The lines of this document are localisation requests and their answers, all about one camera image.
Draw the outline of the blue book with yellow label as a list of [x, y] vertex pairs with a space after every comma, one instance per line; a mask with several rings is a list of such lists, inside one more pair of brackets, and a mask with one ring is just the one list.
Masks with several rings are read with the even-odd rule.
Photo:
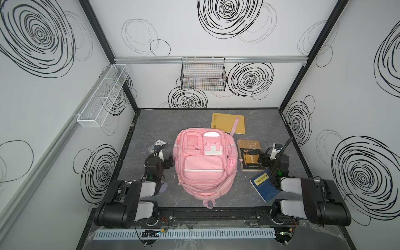
[[262, 173], [260, 172], [259, 174], [251, 178], [250, 184], [265, 202], [270, 201], [280, 193], [280, 191], [270, 182], [269, 169], [265, 170]]

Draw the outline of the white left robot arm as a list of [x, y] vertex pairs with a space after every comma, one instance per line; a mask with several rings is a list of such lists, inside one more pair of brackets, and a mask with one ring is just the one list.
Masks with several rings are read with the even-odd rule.
[[157, 153], [145, 160], [142, 179], [113, 180], [94, 214], [94, 224], [106, 228], [129, 229], [135, 223], [154, 226], [160, 220], [158, 204], [145, 201], [167, 189], [164, 170], [174, 166], [171, 155], [161, 159]]

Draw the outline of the pink student backpack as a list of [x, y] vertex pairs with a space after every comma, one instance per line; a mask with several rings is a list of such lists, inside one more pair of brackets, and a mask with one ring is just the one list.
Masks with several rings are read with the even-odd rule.
[[189, 128], [182, 130], [174, 143], [173, 160], [179, 185], [203, 202], [208, 209], [216, 199], [227, 194], [234, 183], [239, 162], [233, 135], [219, 129]]

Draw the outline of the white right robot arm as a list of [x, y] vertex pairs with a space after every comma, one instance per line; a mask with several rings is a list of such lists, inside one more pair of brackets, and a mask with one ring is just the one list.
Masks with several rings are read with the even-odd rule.
[[300, 195], [301, 200], [276, 199], [270, 217], [276, 224], [299, 218], [320, 226], [349, 226], [351, 213], [332, 180], [288, 176], [288, 156], [279, 153], [271, 157], [262, 153], [258, 160], [269, 170], [269, 181], [275, 189]]

